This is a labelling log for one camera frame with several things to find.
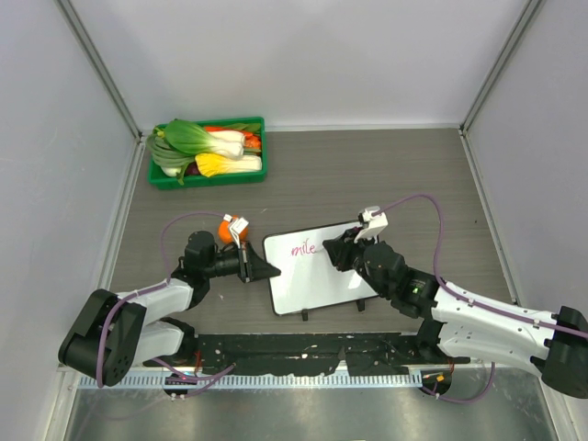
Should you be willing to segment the small white whiteboard black frame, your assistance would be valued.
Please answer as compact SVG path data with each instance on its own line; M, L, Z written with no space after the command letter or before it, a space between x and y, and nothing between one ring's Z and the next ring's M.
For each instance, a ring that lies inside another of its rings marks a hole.
M356 220L267 235L262 241L266 261L281 274L269 279L273 311L278 316L302 313L377 296L355 271L340 272L322 246Z

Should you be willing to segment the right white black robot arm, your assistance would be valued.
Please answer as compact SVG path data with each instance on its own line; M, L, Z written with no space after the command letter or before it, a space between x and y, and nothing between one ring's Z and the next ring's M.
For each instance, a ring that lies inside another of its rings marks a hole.
M332 266L356 272L401 314L422 322L416 355L480 359L518 368L576 399L587 396L587 320L571 307L539 311L469 292L406 264L357 228L322 243Z

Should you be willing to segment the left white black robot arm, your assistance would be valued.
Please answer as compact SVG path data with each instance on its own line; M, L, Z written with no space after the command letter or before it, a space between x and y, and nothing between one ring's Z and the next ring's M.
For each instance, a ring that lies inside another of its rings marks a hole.
M194 232L168 279L131 292L92 292L64 337L58 360L101 387L119 384L130 368L161 356L186 366L196 353L195 331L173 314L198 306L213 278L237 276L249 283L280 274L249 243L219 247L210 232Z

